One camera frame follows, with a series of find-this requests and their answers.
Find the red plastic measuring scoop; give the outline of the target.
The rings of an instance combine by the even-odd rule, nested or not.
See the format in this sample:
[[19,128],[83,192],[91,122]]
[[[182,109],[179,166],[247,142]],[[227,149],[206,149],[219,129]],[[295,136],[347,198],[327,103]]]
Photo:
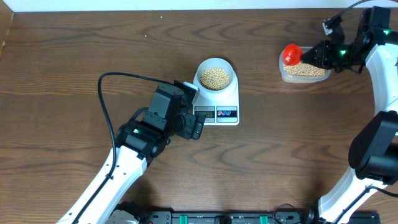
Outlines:
[[[302,55],[303,55],[303,50],[301,47],[295,44],[289,44],[282,52],[282,61],[286,66],[295,66],[300,63]],[[287,62],[285,60],[286,57],[291,58],[290,62]]]

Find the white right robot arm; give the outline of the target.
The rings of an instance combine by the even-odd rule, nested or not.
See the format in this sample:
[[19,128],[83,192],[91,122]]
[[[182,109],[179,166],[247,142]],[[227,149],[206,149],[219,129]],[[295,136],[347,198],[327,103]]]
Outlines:
[[365,9],[353,42],[346,43],[341,14],[323,22],[327,40],[301,56],[303,63],[337,73],[371,76],[375,116],[353,139],[349,167],[338,183],[310,209],[307,223],[348,223],[352,214],[376,192],[395,196],[385,188],[397,182],[397,31],[389,27],[391,10]]

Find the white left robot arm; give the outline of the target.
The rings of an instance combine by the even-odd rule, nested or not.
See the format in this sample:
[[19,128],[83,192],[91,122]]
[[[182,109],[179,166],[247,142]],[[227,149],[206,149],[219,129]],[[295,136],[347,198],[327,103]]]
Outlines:
[[199,139],[205,117],[189,113],[199,95],[189,83],[161,83],[149,107],[123,124],[102,168],[59,223],[106,223],[128,188],[146,171],[173,135]]

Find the white digital kitchen scale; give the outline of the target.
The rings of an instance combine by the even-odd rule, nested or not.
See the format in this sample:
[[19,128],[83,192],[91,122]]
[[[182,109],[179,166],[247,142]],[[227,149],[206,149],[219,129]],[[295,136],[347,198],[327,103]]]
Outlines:
[[194,84],[200,94],[193,104],[193,112],[205,116],[204,125],[208,126],[236,126],[239,124],[239,85],[238,78],[233,72],[229,75],[229,85],[219,91],[208,90],[201,85],[201,73],[197,72]]

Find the soybeans in grey bowl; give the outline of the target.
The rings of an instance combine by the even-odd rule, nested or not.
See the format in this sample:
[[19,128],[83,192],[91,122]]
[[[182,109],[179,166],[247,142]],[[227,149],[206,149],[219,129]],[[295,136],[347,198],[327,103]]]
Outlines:
[[220,67],[208,68],[202,72],[200,83],[208,90],[223,90],[229,85],[229,75]]

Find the grey plastic bowl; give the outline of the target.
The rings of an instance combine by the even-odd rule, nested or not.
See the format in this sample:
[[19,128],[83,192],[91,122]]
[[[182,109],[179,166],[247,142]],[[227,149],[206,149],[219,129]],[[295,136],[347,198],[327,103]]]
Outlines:
[[199,65],[195,76],[195,81],[205,90],[221,91],[231,86],[234,70],[231,64],[222,58],[209,58]]

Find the pile of soybeans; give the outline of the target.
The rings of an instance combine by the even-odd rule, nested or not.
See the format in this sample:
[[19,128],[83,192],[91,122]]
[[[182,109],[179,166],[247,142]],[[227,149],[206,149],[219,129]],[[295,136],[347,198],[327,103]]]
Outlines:
[[307,63],[298,63],[296,65],[284,65],[284,70],[288,75],[300,77],[322,77],[326,75],[326,70]]

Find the clear plastic container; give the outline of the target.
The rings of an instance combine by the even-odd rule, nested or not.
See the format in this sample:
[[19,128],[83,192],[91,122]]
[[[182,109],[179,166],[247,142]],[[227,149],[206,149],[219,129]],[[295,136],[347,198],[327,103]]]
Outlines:
[[[311,47],[301,47],[301,48],[303,50],[303,53],[305,53],[311,49]],[[316,82],[326,80],[330,76],[330,73],[331,73],[331,70],[326,70],[326,75],[324,75],[322,77],[300,77],[300,76],[288,75],[287,72],[284,70],[284,63],[282,61],[282,53],[279,56],[279,69],[280,69],[280,73],[281,73],[281,77],[282,77],[283,81],[285,81],[287,83],[316,83]]]

